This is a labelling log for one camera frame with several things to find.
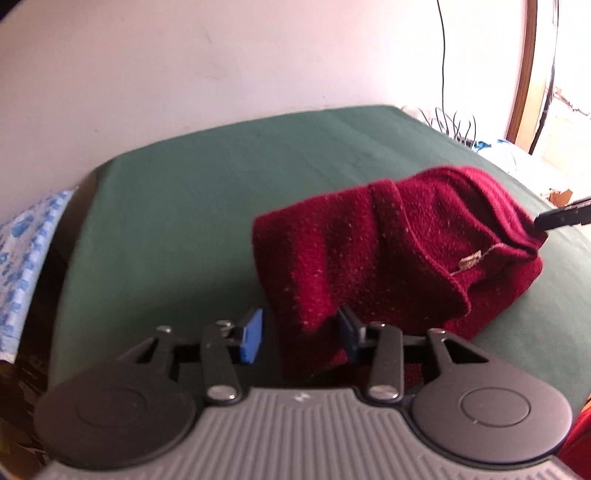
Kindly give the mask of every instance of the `red cloth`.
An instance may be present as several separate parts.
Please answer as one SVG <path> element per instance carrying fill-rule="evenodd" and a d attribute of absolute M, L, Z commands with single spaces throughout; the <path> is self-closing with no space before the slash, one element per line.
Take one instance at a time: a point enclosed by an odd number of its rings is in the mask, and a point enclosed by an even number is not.
<path fill-rule="evenodd" d="M 332 321 L 343 304 L 407 334 L 441 326 L 472 338 L 540 274 L 545 239 L 496 180 L 471 167 L 432 168 L 258 217 L 256 268 L 286 377 L 346 361 Z M 459 271 L 477 252 L 480 261 Z"/>
<path fill-rule="evenodd" d="M 573 472 L 591 480 L 591 408 L 581 413 L 558 453 Z"/>

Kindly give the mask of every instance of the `black circular disc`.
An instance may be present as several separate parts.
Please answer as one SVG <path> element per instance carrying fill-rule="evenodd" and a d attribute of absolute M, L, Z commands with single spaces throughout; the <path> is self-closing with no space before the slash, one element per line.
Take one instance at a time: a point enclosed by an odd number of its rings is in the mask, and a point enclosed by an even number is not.
<path fill-rule="evenodd" d="M 90 469 L 145 462 L 176 445 L 196 406 L 177 383 L 146 365 L 110 362 L 51 390 L 34 424 L 48 453 Z"/>
<path fill-rule="evenodd" d="M 499 360 L 446 368 L 418 392 L 411 412 L 443 450 L 506 465 L 552 453 L 572 420 L 558 390 Z"/>

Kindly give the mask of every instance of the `blue patterned cloth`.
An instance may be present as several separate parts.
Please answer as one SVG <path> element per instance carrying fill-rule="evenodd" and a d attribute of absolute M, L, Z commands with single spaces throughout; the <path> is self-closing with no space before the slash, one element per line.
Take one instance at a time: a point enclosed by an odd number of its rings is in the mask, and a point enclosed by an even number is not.
<path fill-rule="evenodd" d="M 0 360 L 16 360 L 37 278 L 72 193 L 57 193 L 0 226 Z"/>

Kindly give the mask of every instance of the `green tablecloth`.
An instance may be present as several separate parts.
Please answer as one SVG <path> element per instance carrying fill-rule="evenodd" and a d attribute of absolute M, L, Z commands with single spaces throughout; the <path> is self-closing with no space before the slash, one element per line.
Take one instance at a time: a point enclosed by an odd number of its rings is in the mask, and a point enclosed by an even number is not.
<path fill-rule="evenodd" d="M 67 275 L 51 383 L 157 325 L 196 332 L 265 304 L 251 252 L 257 215 L 440 164 L 484 168 L 532 214 L 547 209 L 486 160 L 390 107 L 246 122 L 116 158 L 102 171 Z M 555 385 L 577 410 L 591 387 L 591 248 L 565 228 L 541 255 L 541 277 L 475 343 Z"/>

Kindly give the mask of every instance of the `gray ribbed plate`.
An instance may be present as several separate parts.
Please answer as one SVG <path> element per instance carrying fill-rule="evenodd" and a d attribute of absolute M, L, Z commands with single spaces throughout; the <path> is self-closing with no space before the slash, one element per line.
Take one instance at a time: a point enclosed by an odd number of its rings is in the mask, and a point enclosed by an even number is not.
<path fill-rule="evenodd" d="M 112 472 L 51 463 L 38 480 L 510 480 L 577 478 L 557 459 L 519 471 L 478 470 L 425 447 L 400 412 L 350 389 L 256 388 L 243 402 L 205 410 L 171 452 Z"/>

